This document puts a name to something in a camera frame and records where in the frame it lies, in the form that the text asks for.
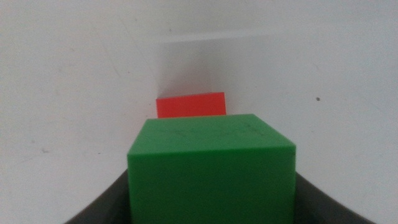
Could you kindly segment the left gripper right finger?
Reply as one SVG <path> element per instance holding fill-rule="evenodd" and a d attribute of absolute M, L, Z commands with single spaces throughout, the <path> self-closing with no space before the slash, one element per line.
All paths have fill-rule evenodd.
<path fill-rule="evenodd" d="M 295 224 L 375 224 L 322 192 L 296 173 Z"/>

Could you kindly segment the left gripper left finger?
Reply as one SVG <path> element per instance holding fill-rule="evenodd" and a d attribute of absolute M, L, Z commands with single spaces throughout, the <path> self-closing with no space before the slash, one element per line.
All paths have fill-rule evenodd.
<path fill-rule="evenodd" d="M 132 223 L 127 171 L 125 170 L 98 198 L 66 224 Z"/>

